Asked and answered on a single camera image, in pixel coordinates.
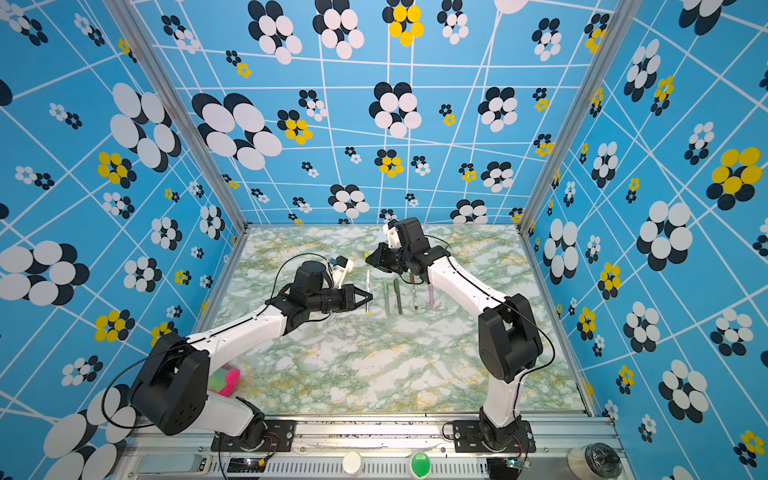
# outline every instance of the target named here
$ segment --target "green lid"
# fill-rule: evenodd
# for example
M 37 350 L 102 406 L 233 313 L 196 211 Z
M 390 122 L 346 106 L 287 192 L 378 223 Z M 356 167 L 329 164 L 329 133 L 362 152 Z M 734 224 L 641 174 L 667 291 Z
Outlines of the green lid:
M 411 470 L 419 478 L 429 475 L 431 467 L 432 463 L 429 461 L 429 457 L 423 453 L 417 453 L 411 458 Z

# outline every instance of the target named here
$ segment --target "blue patterned wallpaper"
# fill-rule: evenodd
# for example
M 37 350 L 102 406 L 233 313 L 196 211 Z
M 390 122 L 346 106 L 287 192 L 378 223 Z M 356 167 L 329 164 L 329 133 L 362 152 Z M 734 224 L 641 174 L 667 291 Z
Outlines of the blue patterned wallpaper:
M 253 223 L 511 223 L 616 4 L 132 2 Z
M 103 478 L 101 392 L 193 331 L 237 232 L 101 2 L 0 20 L 0 478 Z
M 527 232 L 637 478 L 768 478 L 766 27 L 644 2 Z

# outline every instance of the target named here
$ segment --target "green marble surface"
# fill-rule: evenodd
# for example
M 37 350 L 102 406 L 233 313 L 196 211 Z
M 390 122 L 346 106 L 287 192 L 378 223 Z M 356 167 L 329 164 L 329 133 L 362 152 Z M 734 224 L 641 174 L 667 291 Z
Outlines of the green marble surface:
M 479 279 L 502 292 L 525 295 L 538 325 L 557 342 L 513 226 L 425 225 L 424 231 L 450 242 L 453 257 Z M 298 253 L 354 260 L 356 267 L 345 283 L 364 289 L 369 269 L 365 252 L 380 241 L 381 226 L 373 225 L 253 228 L 215 325 L 260 308 L 277 268 Z M 297 266 L 311 259 L 291 261 L 280 274 L 278 289 L 293 279 Z M 426 285 L 416 287 L 419 308 L 414 310 L 411 287 L 403 283 L 403 312 L 398 315 L 394 278 L 371 269 L 370 316 L 363 308 L 333 314 L 235 359 L 230 365 L 243 375 L 234 395 L 249 399 L 267 415 L 478 411 L 485 401 L 488 373 L 477 352 L 477 319 L 440 290 L 435 290 L 435 309 L 429 309 Z M 385 281 L 390 282 L 390 316 L 384 310 Z M 551 355 L 546 339 L 541 340 L 545 353 L 540 365 Z M 527 377 L 522 409 L 584 408 L 562 349 L 556 349 L 558 358 L 551 366 Z

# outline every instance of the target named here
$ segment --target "plush toy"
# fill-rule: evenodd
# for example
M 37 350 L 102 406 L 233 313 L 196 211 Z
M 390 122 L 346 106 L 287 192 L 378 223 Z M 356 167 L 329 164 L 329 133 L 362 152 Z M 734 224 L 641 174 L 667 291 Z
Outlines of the plush toy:
M 229 396 L 239 381 L 240 369 L 231 369 L 225 365 L 208 377 L 208 389 L 221 396 Z

